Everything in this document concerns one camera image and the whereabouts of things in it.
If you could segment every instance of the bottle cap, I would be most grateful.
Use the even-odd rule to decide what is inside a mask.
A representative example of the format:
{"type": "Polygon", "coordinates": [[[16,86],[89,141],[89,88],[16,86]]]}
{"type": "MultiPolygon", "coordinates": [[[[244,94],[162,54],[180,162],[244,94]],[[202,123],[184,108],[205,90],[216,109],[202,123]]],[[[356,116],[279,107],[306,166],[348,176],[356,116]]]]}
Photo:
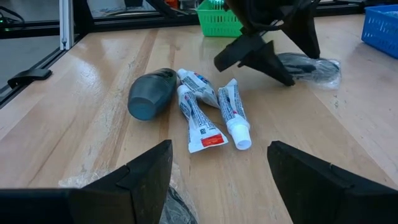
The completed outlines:
{"type": "Polygon", "coordinates": [[[127,108],[133,117],[141,121],[151,120],[156,115],[156,105],[151,100],[139,96],[131,98],[127,108]]]}
{"type": "Polygon", "coordinates": [[[180,68],[180,69],[177,71],[177,74],[179,74],[179,75],[185,75],[187,72],[188,72],[188,71],[186,71],[185,69],[180,68]]]}
{"type": "Polygon", "coordinates": [[[249,128],[243,124],[238,124],[231,129],[232,138],[234,139],[235,146],[239,150],[249,149],[251,146],[251,138],[249,128]]]}

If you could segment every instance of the clear plastic wrap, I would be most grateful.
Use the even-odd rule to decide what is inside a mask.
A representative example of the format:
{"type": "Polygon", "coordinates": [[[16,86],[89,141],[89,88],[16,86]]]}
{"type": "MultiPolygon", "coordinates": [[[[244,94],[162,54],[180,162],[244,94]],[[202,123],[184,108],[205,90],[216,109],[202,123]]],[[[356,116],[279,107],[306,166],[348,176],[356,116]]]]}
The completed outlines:
{"type": "Polygon", "coordinates": [[[341,83],[340,62],[334,59],[312,59],[304,54],[278,54],[295,80],[324,90],[337,90],[341,83]]]}
{"type": "MultiPolygon", "coordinates": [[[[60,180],[60,187],[82,188],[111,173],[112,170],[85,171],[81,174],[60,180]]],[[[197,224],[198,214],[193,200],[185,188],[179,166],[173,162],[170,186],[163,206],[160,224],[197,224]]]]}

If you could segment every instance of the wooden table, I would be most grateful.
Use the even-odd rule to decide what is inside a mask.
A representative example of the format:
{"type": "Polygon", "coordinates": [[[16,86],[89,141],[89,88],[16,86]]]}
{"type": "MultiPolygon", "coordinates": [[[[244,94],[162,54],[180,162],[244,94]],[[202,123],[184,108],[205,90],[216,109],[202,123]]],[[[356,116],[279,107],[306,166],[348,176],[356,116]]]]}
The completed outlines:
{"type": "MultiPolygon", "coordinates": [[[[267,163],[273,140],[396,188],[398,63],[361,42],[363,20],[316,20],[322,56],[342,62],[336,91],[286,88],[249,68],[219,73],[213,57],[231,39],[204,38],[198,26],[89,34],[50,68],[48,80],[0,110],[0,187],[56,187],[60,179],[119,167],[172,139],[201,223],[291,223],[267,163]],[[126,109],[131,83],[162,67],[195,70],[216,88],[235,77],[252,148],[238,151],[230,143],[189,154],[177,97],[156,120],[134,119],[126,109]]],[[[278,52],[299,52],[281,33],[266,38],[278,52]]],[[[220,112],[201,107],[227,134],[220,112]]]]}

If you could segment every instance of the metal frame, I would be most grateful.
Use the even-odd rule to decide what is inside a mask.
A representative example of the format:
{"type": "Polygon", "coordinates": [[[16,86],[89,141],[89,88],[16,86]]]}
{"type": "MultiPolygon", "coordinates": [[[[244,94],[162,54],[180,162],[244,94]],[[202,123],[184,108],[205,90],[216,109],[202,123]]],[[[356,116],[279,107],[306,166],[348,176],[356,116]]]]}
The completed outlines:
{"type": "Polygon", "coordinates": [[[60,0],[60,49],[69,50],[75,43],[72,0],[60,0]]]}
{"type": "MultiPolygon", "coordinates": [[[[60,2],[61,1],[73,1],[72,12],[74,12],[75,33],[81,35],[86,35],[90,32],[122,29],[145,29],[199,24],[199,20],[195,12],[185,14],[183,12],[172,11],[175,15],[172,14],[170,16],[170,11],[160,11],[131,16],[93,18],[87,4],[87,0],[60,0],[60,2]]],[[[152,3],[160,2],[159,0],[150,1],[152,3]]],[[[363,12],[364,4],[362,3],[342,1],[321,2],[317,7],[316,16],[340,16],[361,14],[363,12]]],[[[26,22],[24,27],[20,24],[15,24],[7,27],[7,31],[0,29],[0,39],[39,37],[47,35],[60,35],[59,21],[26,22]]]]}

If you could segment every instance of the red label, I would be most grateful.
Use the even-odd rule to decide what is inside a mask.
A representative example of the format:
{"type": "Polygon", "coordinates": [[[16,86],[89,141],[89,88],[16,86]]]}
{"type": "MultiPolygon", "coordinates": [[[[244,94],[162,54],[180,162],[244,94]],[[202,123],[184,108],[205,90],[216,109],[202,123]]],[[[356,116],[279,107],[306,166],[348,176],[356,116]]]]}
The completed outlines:
{"type": "Polygon", "coordinates": [[[214,146],[216,144],[224,143],[224,139],[223,139],[223,136],[221,134],[217,134],[215,136],[210,136],[208,138],[202,139],[201,143],[205,147],[214,146]]]}

